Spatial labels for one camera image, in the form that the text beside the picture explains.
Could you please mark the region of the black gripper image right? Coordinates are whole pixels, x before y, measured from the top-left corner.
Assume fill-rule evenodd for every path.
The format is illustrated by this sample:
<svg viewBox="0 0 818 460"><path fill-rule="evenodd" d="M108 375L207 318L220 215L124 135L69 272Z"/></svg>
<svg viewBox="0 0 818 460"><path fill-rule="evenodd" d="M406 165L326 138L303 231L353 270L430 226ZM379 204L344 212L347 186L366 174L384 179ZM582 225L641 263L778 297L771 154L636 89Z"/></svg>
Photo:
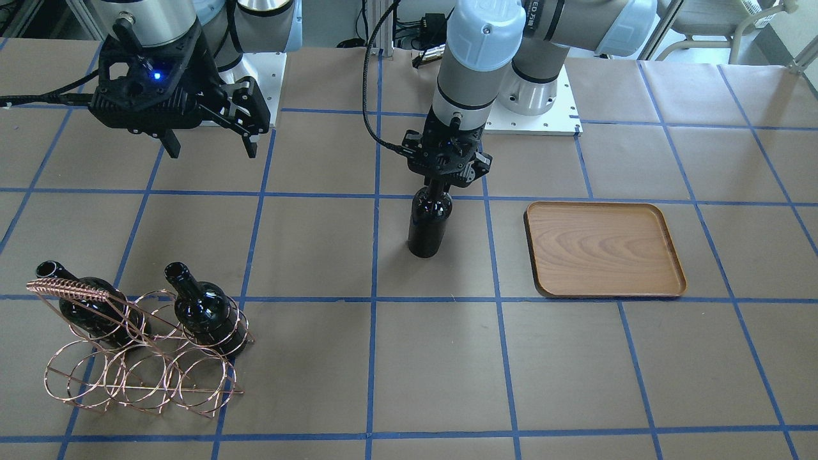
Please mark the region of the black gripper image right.
<svg viewBox="0 0 818 460"><path fill-rule="evenodd" d="M428 180L468 187L487 175L493 163L479 148L484 127L463 130L459 122L444 123L430 109L423 131L409 129L403 137L407 166Z"/></svg>

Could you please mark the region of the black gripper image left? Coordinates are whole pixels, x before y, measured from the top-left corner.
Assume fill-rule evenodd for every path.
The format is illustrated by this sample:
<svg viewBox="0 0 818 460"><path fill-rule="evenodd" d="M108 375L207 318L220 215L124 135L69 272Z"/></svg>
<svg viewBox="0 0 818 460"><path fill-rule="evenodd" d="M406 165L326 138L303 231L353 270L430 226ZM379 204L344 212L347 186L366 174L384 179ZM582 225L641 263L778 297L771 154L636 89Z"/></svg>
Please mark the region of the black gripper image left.
<svg viewBox="0 0 818 460"><path fill-rule="evenodd" d="M181 152L173 129L212 121L242 136L249 159L255 159L258 134L270 128L270 110L257 82L251 77L223 82L200 29L166 45L145 47L140 55L109 36L98 71L90 113L111 128L160 134L173 159Z"/></svg>

